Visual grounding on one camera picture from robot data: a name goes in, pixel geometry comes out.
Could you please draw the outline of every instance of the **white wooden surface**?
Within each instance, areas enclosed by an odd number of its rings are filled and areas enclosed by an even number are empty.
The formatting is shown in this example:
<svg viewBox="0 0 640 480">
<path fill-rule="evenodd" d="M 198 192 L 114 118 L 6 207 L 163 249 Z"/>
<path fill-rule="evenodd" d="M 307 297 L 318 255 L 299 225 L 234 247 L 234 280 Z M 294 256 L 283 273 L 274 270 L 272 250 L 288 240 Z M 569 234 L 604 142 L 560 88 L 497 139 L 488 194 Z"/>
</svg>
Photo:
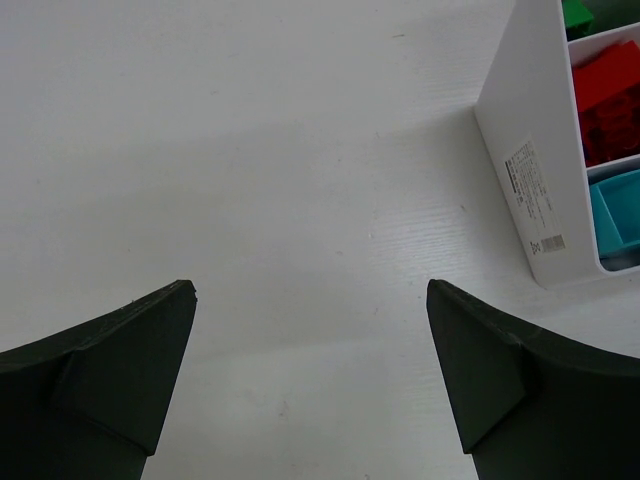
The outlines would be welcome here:
<svg viewBox="0 0 640 480">
<path fill-rule="evenodd" d="M 0 349 L 200 299 L 145 480 L 473 479 L 430 278 L 640 356 L 637 279 L 532 280 L 471 112 L 509 0 L 5 0 Z"/>
</svg>

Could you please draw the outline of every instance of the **white box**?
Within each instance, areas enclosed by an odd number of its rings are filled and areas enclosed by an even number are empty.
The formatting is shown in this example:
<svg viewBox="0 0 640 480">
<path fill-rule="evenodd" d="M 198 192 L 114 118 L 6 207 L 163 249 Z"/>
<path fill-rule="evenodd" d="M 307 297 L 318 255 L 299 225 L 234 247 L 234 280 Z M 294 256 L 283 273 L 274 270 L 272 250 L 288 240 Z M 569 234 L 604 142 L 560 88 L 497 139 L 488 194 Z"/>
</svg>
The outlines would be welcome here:
<svg viewBox="0 0 640 480">
<path fill-rule="evenodd" d="M 568 42 L 561 0 L 518 0 L 475 108 L 543 287 L 640 271 L 602 266 L 589 196 L 590 179 L 640 168 L 640 156 L 587 169 L 571 74 L 571 65 L 624 40 L 640 43 L 640 24 Z"/>
</svg>

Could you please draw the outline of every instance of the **sticker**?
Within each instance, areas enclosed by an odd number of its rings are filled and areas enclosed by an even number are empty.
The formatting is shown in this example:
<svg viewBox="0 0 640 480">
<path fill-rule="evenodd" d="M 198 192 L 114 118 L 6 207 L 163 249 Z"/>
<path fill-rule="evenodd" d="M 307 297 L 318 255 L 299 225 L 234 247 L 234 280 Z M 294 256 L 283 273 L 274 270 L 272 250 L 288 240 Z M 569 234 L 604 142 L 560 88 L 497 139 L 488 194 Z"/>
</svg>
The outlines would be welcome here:
<svg viewBox="0 0 640 480">
<path fill-rule="evenodd" d="M 532 255 L 567 248 L 533 140 L 527 138 L 504 164 L 513 191 L 514 213 L 518 212 L 523 241 L 529 243 Z"/>
</svg>

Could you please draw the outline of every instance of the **white label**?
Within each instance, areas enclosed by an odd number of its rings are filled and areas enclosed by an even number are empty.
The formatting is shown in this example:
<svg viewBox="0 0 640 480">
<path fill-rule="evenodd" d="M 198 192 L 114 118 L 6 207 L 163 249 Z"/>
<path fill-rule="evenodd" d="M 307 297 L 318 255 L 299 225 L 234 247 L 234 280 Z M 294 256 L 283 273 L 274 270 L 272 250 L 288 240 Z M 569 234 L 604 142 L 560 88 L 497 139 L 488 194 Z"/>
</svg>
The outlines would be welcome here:
<svg viewBox="0 0 640 480">
<path fill-rule="evenodd" d="M 513 192 L 515 209 L 520 217 L 525 248 L 533 256 L 558 252 L 567 248 L 560 223 L 553 209 L 538 155 L 529 137 L 505 162 L 510 191 Z"/>
</svg>

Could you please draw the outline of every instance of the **red lego brick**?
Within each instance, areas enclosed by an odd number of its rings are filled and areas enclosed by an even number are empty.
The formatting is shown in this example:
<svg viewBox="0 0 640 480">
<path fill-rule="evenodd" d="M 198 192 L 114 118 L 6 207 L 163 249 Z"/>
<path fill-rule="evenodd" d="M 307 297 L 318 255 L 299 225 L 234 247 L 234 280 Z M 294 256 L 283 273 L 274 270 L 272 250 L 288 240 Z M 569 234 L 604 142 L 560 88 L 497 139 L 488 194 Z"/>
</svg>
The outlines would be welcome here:
<svg viewBox="0 0 640 480">
<path fill-rule="evenodd" d="M 587 166 L 640 153 L 640 48 L 609 47 L 573 79 Z"/>
</svg>

